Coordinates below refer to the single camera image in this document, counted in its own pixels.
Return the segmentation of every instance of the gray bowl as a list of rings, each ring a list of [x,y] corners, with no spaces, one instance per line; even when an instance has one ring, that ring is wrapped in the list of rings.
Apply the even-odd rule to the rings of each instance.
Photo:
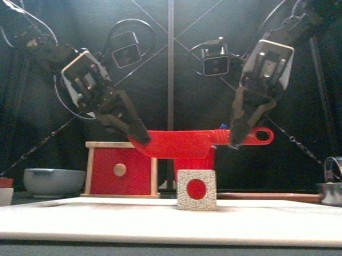
[[[317,187],[321,204],[342,206],[342,182],[319,183]]]
[[[65,169],[27,168],[23,186],[34,198],[62,198],[80,193],[85,172]]]

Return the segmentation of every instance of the wooden box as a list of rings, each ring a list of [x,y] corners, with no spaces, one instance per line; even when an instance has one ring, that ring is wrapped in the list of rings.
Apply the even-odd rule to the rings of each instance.
[[[84,195],[157,197],[156,159],[129,142],[86,142]]]

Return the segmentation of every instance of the white block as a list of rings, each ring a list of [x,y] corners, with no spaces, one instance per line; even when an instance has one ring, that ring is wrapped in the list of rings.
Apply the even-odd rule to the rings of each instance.
[[[177,171],[177,209],[216,210],[216,175],[213,170]]]

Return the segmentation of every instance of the white table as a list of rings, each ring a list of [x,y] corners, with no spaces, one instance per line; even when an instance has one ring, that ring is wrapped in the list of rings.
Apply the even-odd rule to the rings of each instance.
[[[342,248],[342,208],[280,200],[217,200],[217,211],[196,212],[173,199],[78,197],[0,207],[0,217],[11,242]]]

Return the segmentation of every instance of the black curtain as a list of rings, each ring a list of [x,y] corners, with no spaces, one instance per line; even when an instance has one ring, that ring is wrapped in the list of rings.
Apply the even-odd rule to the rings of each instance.
[[[288,1],[265,30],[279,26],[289,15],[293,2]],[[141,67],[140,64],[126,69],[110,67],[108,71],[112,83],[125,88],[146,128],[156,130],[166,129],[166,28],[168,22],[173,22],[173,123],[176,130],[192,130],[214,129],[220,124],[228,124],[239,75],[233,70],[218,78],[194,74],[186,61],[188,49],[222,36],[229,51],[241,55],[255,40],[263,20],[279,3],[279,0],[177,0],[173,21],[168,21],[166,0],[26,0],[25,8],[38,11],[38,17],[54,31],[60,42],[78,49],[88,48],[93,53],[101,50],[106,33],[117,21],[136,18],[150,24],[157,38],[150,61]],[[328,122],[332,122],[336,140],[340,141],[340,27],[340,22],[335,22],[317,36],[327,101],[321,101],[312,48],[307,42],[295,50],[288,88],[269,114],[276,125],[267,120],[261,123],[273,130],[275,140],[269,146],[241,147],[237,151],[217,147],[214,170],[218,189],[312,192],[315,184],[323,182],[321,164],[300,150],[297,143],[320,161],[336,153],[328,137],[324,106],[332,113],[332,121]],[[142,31],[137,36],[144,47],[148,36]],[[22,53],[7,48],[2,40],[0,47],[3,170],[72,115],[57,101],[50,73],[42,70],[35,60],[26,60]],[[85,141],[121,140],[125,138],[108,134],[97,122],[74,119],[7,172],[7,176],[14,177],[15,187],[22,189],[21,176],[26,167],[85,171]],[[337,141],[333,143],[340,152]],[[158,173],[162,179],[162,166]]]

